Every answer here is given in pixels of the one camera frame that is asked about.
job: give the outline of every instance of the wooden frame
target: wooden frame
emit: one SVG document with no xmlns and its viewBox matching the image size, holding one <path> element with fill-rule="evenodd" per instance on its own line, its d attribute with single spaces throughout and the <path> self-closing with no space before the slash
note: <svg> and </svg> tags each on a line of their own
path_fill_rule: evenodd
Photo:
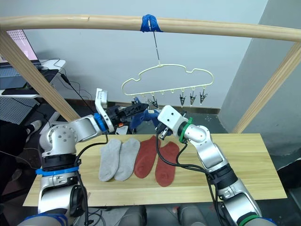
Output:
<svg viewBox="0 0 301 226">
<path fill-rule="evenodd" d="M 173 33 L 226 35 L 249 38 L 286 40 L 296 42 L 271 79 L 263 87 L 256 99 L 242 116 L 234 133 L 241 133 L 274 95 L 281 84 L 294 71 L 301 61 L 301 30 L 259 24 L 240 24 L 201 20 L 157 18 L 162 31 Z M 19 50 L 5 31 L 16 29 L 107 29 L 139 31 L 141 16 L 93 16 L 93 15 L 54 15 L 54 16 L 13 16 L 0 17 L 0 53 L 16 70 L 40 93 L 49 104 L 66 120 L 79 116 L 68 103 L 53 89 L 31 62 Z"/>
</svg>

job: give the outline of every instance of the desk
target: desk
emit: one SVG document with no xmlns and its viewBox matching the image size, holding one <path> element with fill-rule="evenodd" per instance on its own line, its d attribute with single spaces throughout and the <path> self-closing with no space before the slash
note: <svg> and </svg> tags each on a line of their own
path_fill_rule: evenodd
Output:
<svg viewBox="0 0 301 226">
<path fill-rule="evenodd" d="M 109 135 L 122 142 L 130 137 L 140 141 L 151 135 Z M 280 199 L 286 194 L 263 143 L 260 134 L 212 134 L 213 140 L 221 147 L 237 176 L 242 179 L 254 199 Z M 96 137 L 76 145 L 79 152 L 85 146 L 105 141 L 105 136 Z M 161 141 L 161 147 L 173 141 L 181 148 L 174 136 Z M 98 179 L 100 164 L 100 145 L 93 146 L 82 155 L 80 173 L 87 189 L 88 204 L 92 206 L 121 206 L 140 204 L 163 204 L 185 202 L 211 202 L 208 185 L 204 174 L 177 167 L 173 183 L 161 187 L 155 180 L 157 161 L 144 178 L 134 174 L 126 181 L 101 182 Z M 196 149 L 189 144 L 182 153 L 179 162 L 200 164 Z M 40 191 L 40 176 L 37 176 L 26 197 L 24 206 L 37 206 Z"/>
<path fill-rule="evenodd" d="M 66 64 L 65 60 L 40 60 L 42 67 L 47 67 L 49 69 L 57 69 L 59 72 L 61 72 L 62 67 L 64 67 L 64 65 Z M 39 94 L 32 94 L 32 95 L 2 95 L 2 93 L 4 92 L 4 90 L 0 90 L 0 97 L 13 97 L 13 98 L 37 98 L 40 97 Z"/>
</svg>

